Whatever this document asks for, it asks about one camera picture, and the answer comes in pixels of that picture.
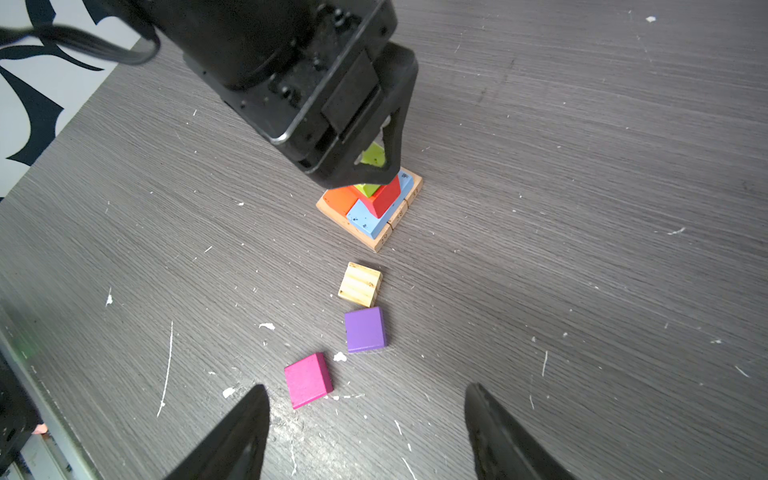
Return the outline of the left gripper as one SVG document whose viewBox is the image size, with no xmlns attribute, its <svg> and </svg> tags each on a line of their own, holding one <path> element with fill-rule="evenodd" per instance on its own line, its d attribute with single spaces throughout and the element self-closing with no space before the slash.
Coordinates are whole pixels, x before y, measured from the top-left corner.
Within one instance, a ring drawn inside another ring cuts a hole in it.
<svg viewBox="0 0 768 480">
<path fill-rule="evenodd" d="M 418 74 L 390 1 L 185 1 L 187 66 L 323 188 L 387 184 Z M 386 165 L 359 158 L 381 145 Z"/>
</svg>

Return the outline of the light blue wood block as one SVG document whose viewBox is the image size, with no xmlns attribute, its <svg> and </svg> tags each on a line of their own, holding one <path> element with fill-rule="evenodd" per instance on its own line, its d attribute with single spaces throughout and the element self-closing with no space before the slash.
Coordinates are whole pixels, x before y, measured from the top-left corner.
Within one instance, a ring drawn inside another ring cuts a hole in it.
<svg viewBox="0 0 768 480">
<path fill-rule="evenodd" d="M 366 238 L 377 239 L 386 226 L 392 227 L 396 213 L 408 203 L 416 181 L 407 170 L 401 169 L 395 180 L 379 188 L 370 197 L 357 190 L 356 202 L 346 214 L 346 220 Z"/>
</svg>

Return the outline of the red arch wood block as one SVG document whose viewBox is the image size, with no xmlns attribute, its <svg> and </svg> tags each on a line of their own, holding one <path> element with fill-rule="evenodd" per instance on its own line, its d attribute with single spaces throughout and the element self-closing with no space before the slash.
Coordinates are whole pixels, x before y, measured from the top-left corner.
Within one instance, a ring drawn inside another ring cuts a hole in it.
<svg viewBox="0 0 768 480">
<path fill-rule="evenodd" d="M 370 198 L 363 196 L 362 202 L 372 215 L 381 218 L 399 198 L 400 193 L 400 182 L 396 176 L 389 184 L 380 186 L 380 189 Z"/>
</svg>

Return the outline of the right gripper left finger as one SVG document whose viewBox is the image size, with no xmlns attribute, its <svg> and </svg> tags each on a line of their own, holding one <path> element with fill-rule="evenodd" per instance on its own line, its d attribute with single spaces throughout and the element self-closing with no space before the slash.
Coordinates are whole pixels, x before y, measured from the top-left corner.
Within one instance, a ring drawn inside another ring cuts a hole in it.
<svg viewBox="0 0 768 480">
<path fill-rule="evenodd" d="M 258 480 L 269 428 L 269 395 L 255 385 L 165 479 Z"/>
</svg>

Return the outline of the natural wood long block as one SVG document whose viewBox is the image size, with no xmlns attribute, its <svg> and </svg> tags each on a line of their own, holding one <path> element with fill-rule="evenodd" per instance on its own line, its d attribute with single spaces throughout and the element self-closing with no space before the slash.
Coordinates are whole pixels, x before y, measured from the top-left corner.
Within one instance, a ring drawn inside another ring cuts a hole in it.
<svg viewBox="0 0 768 480">
<path fill-rule="evenodd" d="M 398 179 L 401 187 L 401 197 L 408 206 L 411 206 L 422 190 L 423 178 L 406 168 L 401 168 Z"/>
<path fill-rule="evenodd" d="M 409 203 L 406 199 L 403 199 L 397 209 L 394 211 L 392 216 L 389 218 L 388 224 L 391 226 L 392 229 L 395 229 L 400 221 L 403 219 L 405 213 L 409 209 Z"/>
<path fill-rule="evenodd" d="M 391 225 L 387 223 L 377 237 L 370 238 L 354 225 L 352 225 L 345 217 L 341 216 L 338 212 L 328 206 L 323 198 L 320 198 L 317 201 L 316 207 L 323 215 L 341 227 L 344 231 L 352 235 L 374 253 L 378 253 L 382 249 L 394 231 Z"/>
</svg>

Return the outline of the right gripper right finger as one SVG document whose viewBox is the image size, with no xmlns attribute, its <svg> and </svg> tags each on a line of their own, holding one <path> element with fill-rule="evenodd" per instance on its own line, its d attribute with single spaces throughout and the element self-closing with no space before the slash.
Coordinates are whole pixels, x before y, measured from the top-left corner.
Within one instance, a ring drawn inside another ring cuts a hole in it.
<svg viewBox="0 0 768 480">
<path fill-rule="evenodd" d="M 479 480 L 574 480 L 481 384 L 465 390 L 465 423 Z"/>
</svg>

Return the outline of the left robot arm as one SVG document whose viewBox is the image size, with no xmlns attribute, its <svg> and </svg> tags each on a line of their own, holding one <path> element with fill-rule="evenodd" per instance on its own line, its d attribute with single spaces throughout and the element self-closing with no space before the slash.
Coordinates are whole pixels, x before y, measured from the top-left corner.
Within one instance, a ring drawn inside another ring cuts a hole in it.
<svg viewBox="0 0 768 480">
<path fill-rule="evenodd" d="M 5 27 L 6 50 L 71 49 L 141 65 L 163 39 L 246 123 L 318 185 L 387 184 L 418 74 L 392 41 L 389 1 L 99 1 L 149 43 L 131 51 L 84 30 L 33 18 Z"/>
</svg>

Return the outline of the green wood block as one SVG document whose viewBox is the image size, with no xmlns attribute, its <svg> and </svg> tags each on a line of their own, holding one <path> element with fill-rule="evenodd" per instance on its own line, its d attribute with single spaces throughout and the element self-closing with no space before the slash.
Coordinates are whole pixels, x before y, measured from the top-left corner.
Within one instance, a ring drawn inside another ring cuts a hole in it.
<svg viewBox="0 0 768 480">
<path fill-rule="evenodd" d="M 386 154 L 384 148 L 376 142 L 373 142 L 361 155 L 359 161 L 363 165 L 374 166 L 379 169 L 386 165 Z M 366 198 L 373 196 L 379 189 L 378 184 L 356 184 L 355 188 Z"/>
</svg>

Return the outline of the orange wood block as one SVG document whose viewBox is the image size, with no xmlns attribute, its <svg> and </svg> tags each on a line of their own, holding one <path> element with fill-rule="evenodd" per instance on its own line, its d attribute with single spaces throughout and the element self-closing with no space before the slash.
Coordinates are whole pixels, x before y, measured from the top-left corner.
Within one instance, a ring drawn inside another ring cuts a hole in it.
<svg viewBox="0 0 768 480">
<path fill-rule="evenodd" d="M 327 190 L 322 199 L 325 204 L 342 217 L 346 217 L 349 211 L 359 200 L 359 190 L 355 186 L 346 186 Z"/>
</svg>

